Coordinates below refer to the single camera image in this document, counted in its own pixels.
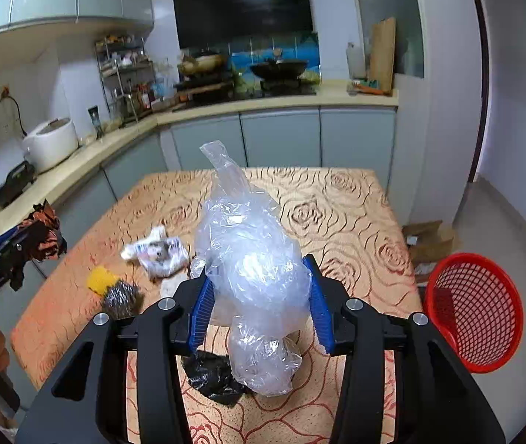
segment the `tile backsplash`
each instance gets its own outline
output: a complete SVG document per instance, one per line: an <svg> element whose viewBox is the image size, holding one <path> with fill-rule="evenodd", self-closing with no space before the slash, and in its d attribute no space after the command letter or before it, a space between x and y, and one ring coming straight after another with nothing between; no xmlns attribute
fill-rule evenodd
<svg viewBox="0 0 526 444"><path fill-rule="evenodd" d="M318 35L314 32L277 35L274 37L239 38L228 43L209 46L211 51L229 55L229 67L235 73L235 91L246 93L259 90L261 79L255 76L250 66L273 58L273 51L281 48L282 59L296 58L307 60L306 71L302 77L306 80L320 81L320 53ZM190 55L197 55L201 48L188 49Z"/></svg>

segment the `door frame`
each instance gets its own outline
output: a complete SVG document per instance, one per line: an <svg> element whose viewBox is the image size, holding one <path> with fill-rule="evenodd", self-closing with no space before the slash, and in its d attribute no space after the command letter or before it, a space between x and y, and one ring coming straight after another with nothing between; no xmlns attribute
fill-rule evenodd
<svg viewBox="0 0 526 444"><path fill-rule="evenodd" d="M483 166L483 160L484 160L484 154L487 149L487 137L489 135L489 129L490 129L490 119L491 119L491 108L492 108L492 90L493 90L493 65L492 65L492 40L491 40L491 32L490 32L490 25L489 25L489 15L487 13L487 5L485 0L481 0L481 8L483 9L483 20L485 24L485 32L487 35L487 55L489 58L489 85L487 87L487 111L485 114L485 124L483 129L483 137L478 138L477 146L475 147L475 154L473 157L473 163L471 165L471 172L469 173L469 179L468 183L477 182L479 176L480 176L480 170ZM481 68L483 67L483 45L481 44ZM481 73L481 82L483 81L483 73ZM481 100L481 111L483 109L483 100Z"/></svg>

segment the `table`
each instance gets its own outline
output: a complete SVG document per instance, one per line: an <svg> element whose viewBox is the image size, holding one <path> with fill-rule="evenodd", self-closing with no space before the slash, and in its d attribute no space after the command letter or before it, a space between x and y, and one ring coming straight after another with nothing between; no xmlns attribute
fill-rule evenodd
<svg viewBox="0 0 526 444"><path fill-rule="evenodd" d="M344 283L350 295L378 311L399 317L421 309L413 267L400 227L374 173L349 169L246 169L253 185L281 205L281 222L302 253L312 253L324 275ZM211 171L147 176L115 204L70 250L32 300L14 328L16 357L39 388L60 356L99 311L99 298L86 288L97 265L137 283L144 308L159 299L158 285L143 269L123 262L123 244L166 225L194 255L193 233L211 188ZM226 353L228 329L209 326L204 348ZM243 396L234 408L215 404L179 378L194 442L244 444L328 442L339 399L344 357L329 358L315 338L311 320L296 336L302 366L287 396ZM135 355L127 373L128 439L139 442ZM394 434L394 362L385 353L382 441Z"/></svg>

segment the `countertop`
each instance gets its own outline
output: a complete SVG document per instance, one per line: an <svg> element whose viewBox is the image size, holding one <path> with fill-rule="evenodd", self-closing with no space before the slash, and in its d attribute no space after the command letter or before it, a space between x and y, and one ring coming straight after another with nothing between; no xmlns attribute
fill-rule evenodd
<svg viewBox="0 0 526 444"><path fill-rule="evenodd" d="M138 124L115 130L95 142L78 149L57 167L39 175L20 197L0 211L0 234L20 223L45 199L54 204L90 171L136 138L170 124L194 118L214 117L238 112L264 111L280 108L314 106L386 106L398 107L398 91L392 96L358 94L346 91L347 81L326 81L316 88L316 95L270 97L237 102L219 103L189 110L161 113L144 118Z"/></svg>

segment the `cooking pot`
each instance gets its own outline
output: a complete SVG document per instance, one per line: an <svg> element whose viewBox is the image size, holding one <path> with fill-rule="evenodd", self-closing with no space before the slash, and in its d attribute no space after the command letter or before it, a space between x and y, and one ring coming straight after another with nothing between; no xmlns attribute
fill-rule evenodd
<svg viewBox="0 0 526 444"><path fill-rule="evenodd" d="M307 60L272 60L251 65L251 71L264 80L295 80L306 70Z"/></svg>
<svg viewBox="0 0 526 444"><path fill-rule="evenodd" d="M43 122L24 138L25 158L38 173L46 172L78 148L73 122L69 118Z"/></svg>
<svg viewBox="0 0 526 444"><path fill-rule="evenodd" d="M225 57L220 53L211 51L203 52L197 58L185 55L183 61L177 65L183 75L195 73L208 73L225 64Z"/></svg>

